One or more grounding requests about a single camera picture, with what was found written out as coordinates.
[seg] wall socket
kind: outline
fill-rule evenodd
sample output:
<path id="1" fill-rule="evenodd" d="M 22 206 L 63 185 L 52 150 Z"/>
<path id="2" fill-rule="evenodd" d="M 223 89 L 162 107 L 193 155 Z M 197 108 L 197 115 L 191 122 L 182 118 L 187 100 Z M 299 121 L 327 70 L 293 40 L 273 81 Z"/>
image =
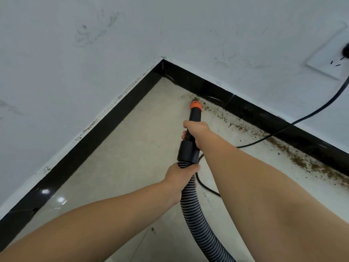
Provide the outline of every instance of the wall socket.
<path id="1" fill-rule="evenodd" d="M 335 79 L 346 79 L 349 76 L 349 59 L 343 57 L 342 50 L 347 43 L 349 43 L 348 26 L 315 52 L 306 64 Z"/>

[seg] skirting board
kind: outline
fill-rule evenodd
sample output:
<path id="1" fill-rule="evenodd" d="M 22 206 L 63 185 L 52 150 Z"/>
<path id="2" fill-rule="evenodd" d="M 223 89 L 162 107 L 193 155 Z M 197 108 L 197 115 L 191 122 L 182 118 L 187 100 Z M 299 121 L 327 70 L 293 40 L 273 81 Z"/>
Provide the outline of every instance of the skirting board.
<path id="1" fill-rule="evenodd" d="M 223 107 L 228 112 L 268 133 L 288 125 L 283 119 L 259 108 L 219 86 L 163 59 L 148 73 L 72 150 L 0 220 L 0 251 L 2 251 L 32 219 L 33 215 L 63 185 L 103 140 L 133 110 L 161 77 Z M 276 137 L 322 163 L 349 176 L 349 155 L 319 138 L 291 126 Z M 49 189 L 52 193 L 42 194 Z"/>

